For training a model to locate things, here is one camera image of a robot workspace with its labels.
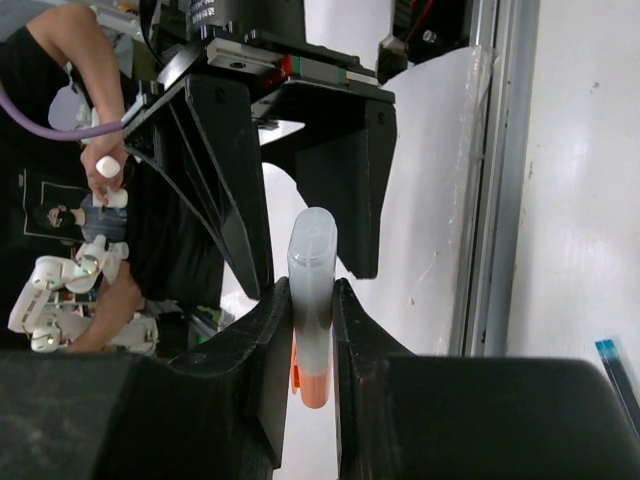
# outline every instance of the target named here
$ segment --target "black cable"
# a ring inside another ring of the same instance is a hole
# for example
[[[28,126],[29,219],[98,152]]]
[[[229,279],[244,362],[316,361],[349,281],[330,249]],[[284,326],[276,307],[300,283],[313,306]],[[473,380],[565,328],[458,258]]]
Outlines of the black cable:
[[[142,32],[142,40],[144,40],[144,44],[149,49],[151,56],[156,61],[156,63],[160,66],[160,68],[164,68],[165,64],[162,61],[162,58],[151,45],[151,41],[149,40],[149,32],[151,31],[151,24],[153,22],[153,14],[156,11],[156,6],[158,5],[158,0],[140,0],[140,4],[138,6],[139,18],[140,18],[140,31]]]

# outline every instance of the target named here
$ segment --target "printed graphic on shirt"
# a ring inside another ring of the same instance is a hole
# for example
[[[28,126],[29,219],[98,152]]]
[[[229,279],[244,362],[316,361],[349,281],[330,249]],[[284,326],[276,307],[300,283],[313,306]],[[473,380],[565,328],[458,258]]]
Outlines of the printed graphic on shirt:
[[[93,206],[93,196],[87,195],[80,204],[84,223],[82,235],[93,243],[98,235],[104,235],[109,243],[124,242],[127,232],[127,211],[124,208]]]
[[[80,203],[88,190],[41,180],[26,169],[20,180],[25,213],[23,234],[65,243],[82,243]]]

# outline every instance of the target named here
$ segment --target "white wall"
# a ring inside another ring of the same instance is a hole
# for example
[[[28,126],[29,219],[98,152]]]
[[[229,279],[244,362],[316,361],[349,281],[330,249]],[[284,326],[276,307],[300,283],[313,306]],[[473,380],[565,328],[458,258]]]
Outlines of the white wall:
[[[640,2],[542,0],[508,334],[640,369]]]
[[[31,0],[0,0],[0,40],[5,40],[48,5]]]

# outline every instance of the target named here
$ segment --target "black t-shirt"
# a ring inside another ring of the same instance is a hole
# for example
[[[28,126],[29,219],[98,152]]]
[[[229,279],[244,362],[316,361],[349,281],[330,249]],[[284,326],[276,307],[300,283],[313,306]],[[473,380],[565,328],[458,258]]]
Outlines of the black t-shirt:
[[[0,44],[0,79],[18,109],[43,126],[50,126],[49,107],[58,91],[69,84],[65,71],[26,28]],[[88,193],[80,153],[78,143],[37,137],[0,109],[0,346],[11,343],[6,321],[35,260],[42,255],[70,256],[82,241],[79,228],[47,230],[32,214],[43,202],[70,208],[80,204]]]
[[[173,263],[172,231],[178,230],[177,199],[167,182],[149,165],[134,169],[125,187],[131,276],[149,300],[167,300],[166,278]]]

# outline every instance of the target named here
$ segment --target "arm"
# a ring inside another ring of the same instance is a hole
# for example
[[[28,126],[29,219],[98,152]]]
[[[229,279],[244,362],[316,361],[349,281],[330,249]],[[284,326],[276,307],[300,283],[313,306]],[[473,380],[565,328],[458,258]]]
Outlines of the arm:
[[[142,294],[131,277],[129,263],[123,261],[116,280],[108,287],[101,286],[93,322],[73,341],[67,351],[83,353],[102,350],[131,320],[141,301]]]
[[[29,22],[27,29],[59,66],[71,62],[80,72],[100,123],[122,118],[125,109],[118,61],[93,10],[77,3],[52,8]],[[122,171],[112,179],[105,179],[96,170],[97,163],[106,155],[124,165],[128,155],[122,132],[94,138],[81,156],[89,188],[105,205],[105,189],[117,191],[122,185]]]
[[[71,62],[80,72],[101,123],[122,118],[118,61],[91,9],[77,3],[51,8],[27,29],[60,67]]]

